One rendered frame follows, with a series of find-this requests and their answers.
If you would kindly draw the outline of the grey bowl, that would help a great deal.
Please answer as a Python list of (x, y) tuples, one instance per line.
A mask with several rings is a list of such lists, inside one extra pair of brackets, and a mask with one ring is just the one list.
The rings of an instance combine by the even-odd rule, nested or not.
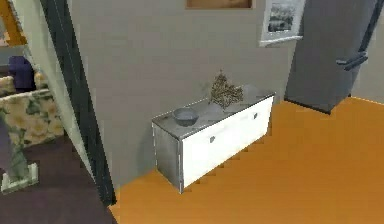
[(194, 125), (199, 118), (197, 112), (194, 109), (188, 107), (174, 110), (172, 112), (172, 116), (175, 122), (183, 127)]

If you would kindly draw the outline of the dried brown house plant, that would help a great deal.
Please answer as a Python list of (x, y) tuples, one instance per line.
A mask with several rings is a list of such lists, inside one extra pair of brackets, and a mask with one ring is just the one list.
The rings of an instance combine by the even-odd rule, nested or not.
[(243, 100), (243, 90), (228, 82), (228, 78), (220, 69), (211, 86), (209, 102), (219, 105), (223, 110)]

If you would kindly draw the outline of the white low cabinet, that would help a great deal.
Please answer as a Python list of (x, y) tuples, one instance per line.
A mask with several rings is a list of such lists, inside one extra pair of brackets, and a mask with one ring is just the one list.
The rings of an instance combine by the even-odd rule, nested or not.
[(157, 170), (179, 192), (267, 133), (275, 93), (244, 85), (243, 100), (223, 109), (191, 103), (195, 124), (183, 127), (171, 111), (152, 119)]

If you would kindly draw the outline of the dark room door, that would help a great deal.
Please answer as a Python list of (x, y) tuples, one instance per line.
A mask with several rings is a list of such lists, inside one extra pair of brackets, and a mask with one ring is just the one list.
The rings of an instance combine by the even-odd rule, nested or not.
[(116, 195), (86, 80), (74, 25), (67, 0), (39, 0), (62, 69), (76, 123), (85, 145), (95, 185), (105, 207), (114, 205)]

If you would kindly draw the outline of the white framed picture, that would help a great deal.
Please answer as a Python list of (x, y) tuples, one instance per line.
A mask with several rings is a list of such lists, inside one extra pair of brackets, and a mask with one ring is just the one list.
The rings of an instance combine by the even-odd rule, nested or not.
[(266, 0), (260, 46), (300, 40), (306, 0)]

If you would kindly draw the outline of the grey fridge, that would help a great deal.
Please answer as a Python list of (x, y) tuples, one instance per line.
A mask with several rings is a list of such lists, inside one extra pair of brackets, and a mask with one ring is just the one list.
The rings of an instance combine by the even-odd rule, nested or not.
[(329, 114), (350, 96), (361, 65), (345, 71), (336, 61), (367, 53), (383, 8), (384, 0), (307, 0), (284, 99)]

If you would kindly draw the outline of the floral patterned sofa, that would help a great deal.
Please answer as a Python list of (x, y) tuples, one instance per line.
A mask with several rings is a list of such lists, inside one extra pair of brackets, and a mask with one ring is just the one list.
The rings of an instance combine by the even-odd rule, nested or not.
[(34, 82), (35, 91), (17, 93), (11, 75), (0, 78), (0, 118), (8, 129), (11, 142), (23, 148), (64, 135), (48, 81), (37, 72)]

